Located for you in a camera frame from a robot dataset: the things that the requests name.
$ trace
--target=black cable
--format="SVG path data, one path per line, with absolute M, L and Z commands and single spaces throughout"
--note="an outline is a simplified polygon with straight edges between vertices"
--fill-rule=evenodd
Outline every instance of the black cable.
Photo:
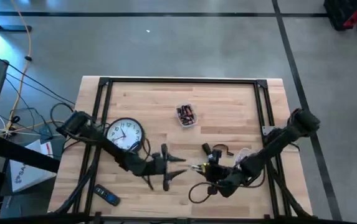
M 11 84 L 12 88 L 16 91 L 17 95 L 19 96 L 19 98 L 23 101 L 23 103 L 26 105 L 26 108 L 30 111 L 30 115 L 31 118 L 33 119 L 33 125 L 32 125 L 32 131 L 34 131 L 34 125 L 36 125 L 36 121 L 34 119 L 33 113 L 31 112 L 31 110 L 29 109 L 29 105 L 27 105 L 26 101 L 23 99 L 23 97 L 21 96 L 21 94 L 19 93 L 19 91 L 14 87 L 14 85 L 11 83 L 11 81 L 9 81 L 7 78 L 5 78 L 5 80 L 7 82 L 9 82 L 9 84 Z
M 210 182 L 200 182 L 200 183 L 195 184 L 194 186 L 191 187 L 191 189 L 189 189 L 189 192 L 188 192 L 188 199 L 189 199 L 189 201 L 191 201 L 192 203 L 203 203 L 203 202 L 205 202 L 207 199 L 209 199 L 209 197 L 211 196 L 211 195 L 208 194 L 204 199 L 202 199 L 202 200 L 200 200 L 200 201 L 194 201 L 194 200 L 192 200 L 191 193 L 192 193 L 193 189 L 195 189 L 197 186 L 200 186 L 200 185 L 210 185 L 210 186 L 220 187 L 220 186 L 218 186 L 217 184 L 213 184 L 213 183 L 210 183 Z
M 146 153 L 146 157 L 145 157 L 145 162 L 146 160 L 150 157 L 151 155 L 151 144 L 149 142 L 149 139 L 145 138 L 145 141 L 146 141 L 146 144 L 148 145 L 148 150 L 145 149 L 145 144 L 142 145 L 142 148 L 143 150 L 145 151 Z M 142 176 L 142 179 L 148 184 L 148 187 L 151 189 L 151 190 L 155 190 L 155 188 L 153 188 L 153 185 L 152 185 L 152 182 L 151 182 L 151 178 L 149 175 L 147 175 L 147 178 L 145 178 L 144 176 Z
M 17 72 L 19 72 L 20 74 L 22 74 L 23 76 L 27 77 L 28 79 L 32 80 L 33 82 L 39 84 L 40 86 L 42 86 L 43 88 L 45 88 L 46 90 L 50 91 L 52 94 L 54 94 L 55 96 L 58 96 L 59 98 L 65 100 L 65 101 L 68 101 L 69 103 L 73 104 L 73 102 L 71 102 L 70 100 L 64 98 L 64 97 L 61 97 L 60 95 L 56 94 L 54 91 L 50 90 L 48 87 L 46 87 L 45 85 L 43 85 L 42 83 L 38 82 L 37 80 L 31 78 L 30 76 L 26 75 L 25 73 L 21 72 L 19 69 L 17 69 L 15 66 L 11 65 L 8 61 L 5 61 L 5 60 L 2 60 L 0 58 L 0 61 L 4 62 L 6 65 L 9 65 L 10 67 L 12 67 L 13 69 L 15 69 Z
M 260 187 L 261 185 L 263 185 L 265 182 L 265 167 L 263 169 L 263 179 L 261 180 L 261 182 L 257 185 L 252 185 L 252 186 L 244 186 L 244 185 L 240 185 L 239 187 L 244 187 L 244 188 L 250 188 L 250 189 L 254 189 L 257 187 Z
M 71 146 L 74 146 L 75 144 L 77 144 L 77 143 L 79 143 L 79 142 L 80 142 L 80 141 L 75 141 L 75 142 L 73 142 L 73 143 L 70 143 L 68 146 L 63 147 L 63 148 L 62 148 L 62 153 L 64 153 L 67 148 L 69 148 L 69 147 L 71 147 Z
M 298 146 L 298 145 L 296 145 L 295 143 L 289 143 L 289 145 L 291 145 L 291 146 L 295 146 L 299 151 L 300 151 L 300 146 Z
M 257 187 L 260 187 L 261 185 L 263 185 L 265 182 L 265 167 L 263 169 L 263 179 L 261 180 L 261 182 L 257 185 L 253 185 L 253 186 L 244 186 L 244 185 L 240 185 L 239 187 L 244 187 L 244 188 L 250 188 L 250 189 L 255 189 Z M 204 199 L 200 200 L 200 201 L 194 201 L 191 197 L 191 193 L 193 191 L 193 189 L 195 189 L 197 186 L 200 186 L 200 185 L 210 185 L 210 186 L 215 186 L 215 187 L 223 187 L 223 186 L 220 186 L 220 185 L 217 185 L 217 184 L 213 184 L 211 182 L 200 182 L 200 183 L 197 183 L 195 184 L 194 186 L 191 187 L 191 189 L 189 189 L 189 192 L 188 192 L 188 199 L 189 201 L 191 201 L 192 203 L 203 203 L 205 202 L 207 199 L 209 199 L 209 197 L 211 195 L 207 195 Z
M 3 117 L 3 116 L 1 116 L 1 115 L 0 115 L 0 117 L 2 117 L 3 119 L 5 119 L 5 120 L 7 120 L 7 121 L 12 122 L 10 119 L 7 119 L 7 118 L 5 118 L 5 117 Z M 27 130 L 31 130 L 30 128 L 28 128 L 28 127 L 26 127 L 26 126 L 23 126 L 23 125 L 21 125 L 21 124 L 19 124 L 19 123 L 14 123 L 14 124 L 19 125 L 19 126 L 22 127 L 22 128 L 26 128 Z M 37 132 L 37 131 L 34 131 L 34 130 L 31 130 L 31 131 L 33 131 L 33 132 L 35 132 L 35 133 L 41 135 L 41 133 L 39 133 L 39 132 Z
M 53 99 L 59 101 L 59 102 L 64 103 L 62 100 L 60 100 L 60 99 L 58 99 L 58 98 L 56 98 L 56 97 L 54 97 L 54 96 L 52 96 L 52 95 L 50 95 L 50 94 L 48 94 L 48 93 L 46 93 L 46 92 L 44 92 L 44 91 L 42 91 L 42 90 L 40 90 L 40 89 L 38 89 L 38 88 L 36 88 L 36 87 L 34 87 L 34 86 L 32 86 L 32 85 L 30 85 L 30 84 L 24 82 L 24 81 L 22 81 L 22 80 L 16 78 L 15 76 L 13 76 L 13 75 L 11 75 L 11 74 L 9 74 L 9 73 L 6 73 L 6 74 L 9 75 L 11 78 L 16 79 L 17 81 L 19 81 L 19 82 L 21 82 L 21 83 L 23 83 L 23 84 L 25 84 L 25 85 L 27 85 L 27 86 L 29 86 L 29 87 L 31 87 L 31 88 L 37 90 L 37 91 L 40 91 L 41 93 L 43 93 L 43 94 L 45 94 L 45 95 L 47 95 L 47 96 L 49 96 L 49 97 L 51 97 L 51 98 L 53 98 Z
M 64 106 L 68 107 L 68 109 L 73 113 L 73 108 L 72 108 L 70 105 L 68 105 L 67 103 L 57 103 L 57 104 L 55 104 L 55 105 L 51 108 L 50 118 L 51 118 L 52 124 L 54 124 L 55 127 L 57 127 L 57 128 L 59 128 L 59 126 L 56 125 L 56 122 L 55 122 L 55 120 L 54 120 L 54 109 L 55 109 L 56 107 L 60 106 L 60 105 L 64 105 Z
M 235 154 L 233 154 L 232 152 L 229 151 L 229 148 L 227 145 L 225 144 L 216 144 L 215 146 L 212 147 L 212 150 L 215 148 L 215 147 L 218 147 L 218 146 L 222 146 L 222 147 L 225 147 L 227 149 L 227 155 L 228 156 L 234 156 Z
M 50 137 L 52 137 L 52 131 L 51 131 L 50 126 L 49 126 L 48 123 L 45 121 L 44 117 L 37 111 L 37 109 L 35 109 L 35 108 L 14 109 L 14 110 L 11 110 L 11 111 L 9 112 L 9 114 L 11 114 L 13 111 L 24 111 L 24 110 L 29 110 L 29 111 L 34 110 L 34 112 L 36 112 L 37 115 L 41 117 L 41 120 L 42 120 L 44 126 L 48 129 L 48 131 L 49 131 L 50 134 L 51 134 Z

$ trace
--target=concrete floor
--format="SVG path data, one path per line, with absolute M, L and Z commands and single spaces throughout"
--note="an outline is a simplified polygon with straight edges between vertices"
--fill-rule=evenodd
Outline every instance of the concrete floor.
M 274 12 L 271 0 L 49 0 L 18 1 L 37 12 Z M 323 0 L 278 0 L 282 13 L 324 13 Z M 13 11 L 0 0 L 0 11 Z M 33 27 L 28 74 L 75 100 L 83 75 L 283 78 L 290 109 L 300 106 L 275 17 L 25 17 Z M 321 120 L 323 154 L 344 220 L 357 222 L 357 35 L 337 32 L 327 18 L 284 18 L 311 111 Z M 0 16 L 0 24 L 20 24 Z M 0 57 L 23 68 L 25 33 L 0 34 Z M 9 69 L 16 77 L 18 73 Z M 18 82 L 11 80 L 15 86 Z M 16 94 L 0 97 L 7 116 Z M 52 98 L 25 86 L 22 97 L 46 118 Z M 57 119 L 64 119 L 59 111 Z M 22 121 L 31 125 L 30 116 Z M 301 157 L 314 214 L 331 218 L 309 140 Z M 24 195 L 1 217 L 45 213 L 47 200 Z

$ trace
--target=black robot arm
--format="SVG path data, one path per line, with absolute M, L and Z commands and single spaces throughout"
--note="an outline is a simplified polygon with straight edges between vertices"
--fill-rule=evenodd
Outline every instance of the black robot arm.
M 168 172 L 167 163 L 185 161 L 170 155 L 167 152 L 167 145 L 162 144 L 161 154 L 152 154 L 152 160 L 146 161 L 142 159 L 137 153 L 120 149 L 114 143 L 109 141 L 103 133 L 103 130 L 97 129 L 93 125 L 91 117 L 83 111 L 74 111 L 70 118 L 61 126 L 57 131 L 72 139 L 85 142 L 94 146 L 98 146 L 110 155 L 112 155 L 119 166 L 125 171 L 131 171 L 133 175 L 138 177 L 150 175 L 163 175 L 163 190 L 169 190 L 169 182 L 179 174 L 186 170 L 179 170 L 175 172 Z M 81 192 L 88 179 L 96 173 L 96 165 L 93 160 L 87 173 L 83 176 L 82 180 L 76 186 L 69 198 L 57 209 L 54 213 L 66 213 L 72 206 L 74 199 Z
M 250 185 L 261 174 L 267 161 L 280 154 L 291 142 L 307 137 L 319 128 L 320 121 L 311 112 L 297 109 L 289 117 L 287 126 L 274 129 L 259 152 L 243 158 L 230 169 L 226 178 L 218 181 L 218 190 L 224 197 L 231 196 L 240 185 Z

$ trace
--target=wooden table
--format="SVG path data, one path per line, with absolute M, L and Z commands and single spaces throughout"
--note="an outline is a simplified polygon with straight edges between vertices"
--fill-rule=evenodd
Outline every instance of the wooden table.
M 99 78 L 83 77 L 76 110 L 92 113 Z M 285 126 L 290 112 L 282 80 L 268 79 L 268 85 L 275 123 Z M 183 129 L 179 125 L 174 108 L 182 102 L 194 105 L 199 117 L 195 127 Z M 187 159 L 186 162 L 170 163 L 169 170 L 206 162 L 201 149 L 205 142 L 211 146 L 225 144 L 235 154 L 243 147 L 262 148 L 251 85 L 118 82 L 113 84 L 107 122 L 121 117 L 135 118 L 143 125 L 152 152 L 160 152 L 160 145 L 166 143 L 172 155 Z M 64 152 L 49 204 L 50 211 L 57 209 L 76 186 L 84 147 L 85 144 L 80 143 Z M 224 153 L 220 162 L 231 166 L 234 158 L 228 158 Z M 282 153 L 282 162 L 288 188 L 303 208 L 312 213 L 299 152 L 288 146 Z M 102 215 L 116 217 L 189 218 L 263 218 L 264 214 L 272 214 L 267 180 L 257 189 L 239 188 L 229 198 L 218 194 L 202 204 L 192 204 L 188 200 L 188 191 L 194 184 L 204 182 L 203 176 L 189 170 L 172 181 L 169 192 L 163 191 L 162 179 L 161 176 L 151 177 L 155 187 L 155 191 L 151 191 L 144 180 L 119 168 L 113 158 L 102 151 L 96 183 L 117 194 L 121 203 L 113 207 L 94 195 L 92 213 L 101 211 Z M 283 214 L 282 199 L 277 192 Z M 86 195 L 87 189 L 84 189 L 80 211 L 83 211 Z M 194 200 L 205 196 L 206 186 L 193 192 Z

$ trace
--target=metal bracket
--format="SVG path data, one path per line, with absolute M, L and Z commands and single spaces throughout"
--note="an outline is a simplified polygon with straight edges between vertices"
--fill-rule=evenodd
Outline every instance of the metal bracket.
M 270 134 L 270 132 L 278 127 L 276 126 L 262 126 L 261 127 L 262 130 L 263 130 L 263 135 L 264 136 L 267 136 L 268 134 Z
M 106 85 L 108 82 L 111 82 L 111 79 L 110 79 L 110 78 L 108 78 L 108 77 L 100 77 L 100 78 L 99 78 L 98 85 L 104 86 L 104 85 Z
M 93 219 L 93 224 L 102 224 L 103 221 L 101 221 L 101 212 L 95 212 L 95 218 Z
M 188 218 L 177 218 L 176 224 L 190 224 L 191 221 Z
M 256 80 L 257 84 L 259 84 L 259 86 L 261 86 L 262 88 L 267 89 L 268 88 L 268 84 L 266 80 Z

